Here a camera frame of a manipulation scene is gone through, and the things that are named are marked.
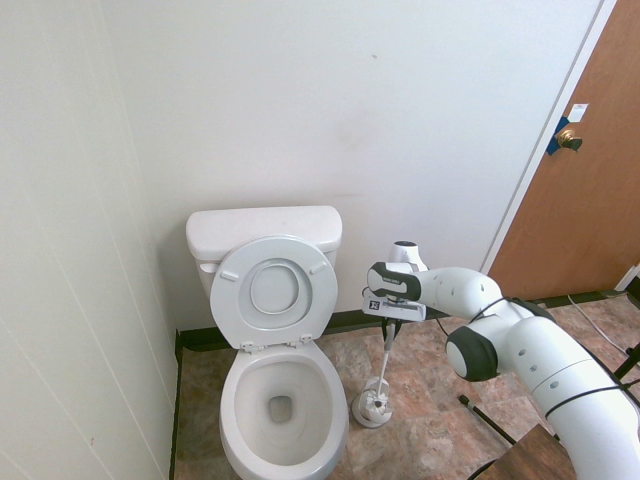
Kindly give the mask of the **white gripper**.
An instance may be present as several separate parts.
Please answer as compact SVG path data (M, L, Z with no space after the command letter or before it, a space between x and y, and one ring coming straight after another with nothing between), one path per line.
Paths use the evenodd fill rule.
M426 319L426 306L411 301L391 302L388 299L368 298L364 300L362 310L365 314L383 317L381 323L383 338L387 338L389 319L392 319L392 340L395 340L399 333L400 320L424 321Z

